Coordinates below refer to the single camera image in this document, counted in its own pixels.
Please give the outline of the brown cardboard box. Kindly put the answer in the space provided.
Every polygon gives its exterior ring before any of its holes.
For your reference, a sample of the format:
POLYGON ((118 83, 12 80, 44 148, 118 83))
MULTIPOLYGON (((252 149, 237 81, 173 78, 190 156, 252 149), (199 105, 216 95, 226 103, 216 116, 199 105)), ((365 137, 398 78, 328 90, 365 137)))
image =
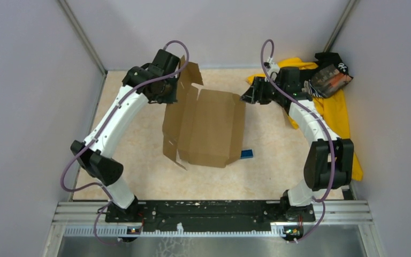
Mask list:
POLYGON ((177 101, 167 104, 163 155, 183 169, 224 168, 241 158, 246 104, 240 95, 203 88, 197 63, 180 73, 177 101))

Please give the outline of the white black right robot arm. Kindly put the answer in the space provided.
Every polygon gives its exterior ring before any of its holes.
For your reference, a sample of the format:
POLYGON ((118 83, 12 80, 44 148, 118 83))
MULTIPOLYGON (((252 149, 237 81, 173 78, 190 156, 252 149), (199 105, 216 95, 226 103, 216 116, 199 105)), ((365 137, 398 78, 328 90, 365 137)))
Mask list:
POLYGON ((298 125, 309 144, 303 180, 283 193, 280 214, 287 221, 308 213, 313 200, 327 192, 349 185, 352 180, 354 145, 343 139, 318 113, 313 97, 302 81, 301 70, 284 67, 272 70, 274 79, 255 76, 240 99, 249 104, 276 102, 298 125))

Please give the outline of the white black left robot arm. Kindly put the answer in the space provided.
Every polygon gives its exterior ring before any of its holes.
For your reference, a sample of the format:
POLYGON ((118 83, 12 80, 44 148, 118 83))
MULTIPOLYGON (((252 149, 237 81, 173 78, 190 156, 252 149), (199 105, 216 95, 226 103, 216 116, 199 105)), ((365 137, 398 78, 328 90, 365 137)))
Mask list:
POLYGON ((80 166, 97 179, 118 215, 127 222, 138 217, 137 198, 123 178, 123 165, 113 159, 124 132, 146 104, 176 102, 180 58, 160 49, 154 60, 131 68, 102 120, 82 141, 75 140, 71 151, 80 166))

